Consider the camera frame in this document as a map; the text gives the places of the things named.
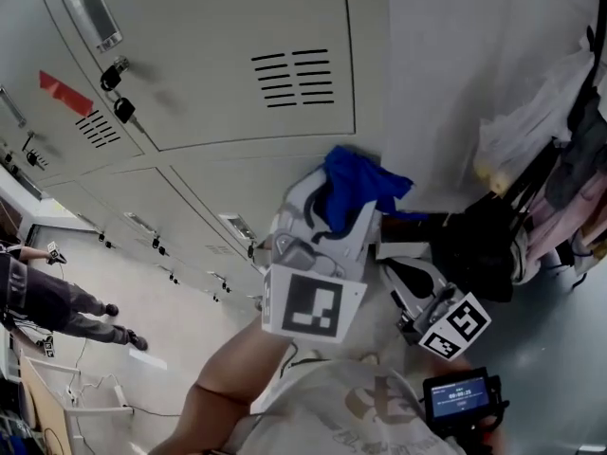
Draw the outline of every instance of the air vent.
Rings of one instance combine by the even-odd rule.
[[[40,152],[38,152],[35,148],[32,148],[29,151],[36,156],[40,165],[43,167],[48,167],[48,160],[46,160]]]
[[[120,135],[117,134],[99,110],[95,110],[88,117],[76,121],[76,126],[95,148],[101,148],[120,140]]]
[[[205,248],[208,249],[212,254],[216,254],[218,256],[233,256],[234,253],[231,252],[227,246],[216,246],[216,245],[205,245]]]
[[[296,50],[251,58],[267,108],[333,104],[327,49]]]

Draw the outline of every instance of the tiled floor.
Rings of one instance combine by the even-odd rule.
[[[88,341],[79,367],[86,373],[82,383],[97,383],[100,376],[116,375],[129,403],[147,410],[179,413],[188,388],[200,368],[227,339],[247,325],[255,316],[248,299],[225,297],[216,303],[210,296],[187,285],[174,285],[165,272],[135,262],[119,251],[109,250],[94,234],[44,228],[36,239],[38,247],[56,241],[68,263],[64,266],[67,281],[79,286],[104,302],[120,307],[116,323],[132,328],[150,343],[148,354],[166,363],[166,370],[129,355],[129,347]],[[61,278],[59,266],[40,261],[34,265]],[[346,340],[338,346],[299,343],[299,357],[310,349],[325,357],[360,357],[382,351],[382,360],[402,366],[404,342],[394,328],[398,312],[387,291],[379,284],[373,268],[366,281],[370,284]],[[74,366],[83,348],[83,340],[55,335],[56,362]],[[53,378],[52,387],[64,392],[69,376]],[[98,390],[84,392],[88,405],[108,405],[114,398],[114,380],[103,381]],[[168,436],[175,418],[160,418],[136,412],[132,418],[99,421],[82,418],[81,427],[87,442],[97,455],[129,454],[137,446],[147,452]]]

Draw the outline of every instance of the white plastic bag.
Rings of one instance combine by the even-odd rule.
[[[492,191],[504,194],[554,137],[569,141],[567,116],[594,60],[582,49],[558,61],[535,98],[507,116],[481,120],[474,170]]]

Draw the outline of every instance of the digital display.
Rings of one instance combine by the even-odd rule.
[[[437,386],[432,388],[431,393],[435,418],[474,410],[489,404],[489,395],[483,377]]]

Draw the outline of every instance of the gray pants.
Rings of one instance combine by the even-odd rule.
[[[90,338],[98,342],[128,344],[129,335],[124,327],[103,323],[81,315],[92,314],[96,317],[105,315],[105,305],[102,301],[97,300],[90,293],[86,293],[77,284],[71,283],[69,287],[72,311],[67,325],[63,329],[57,329],[58,332],[68,336]]]

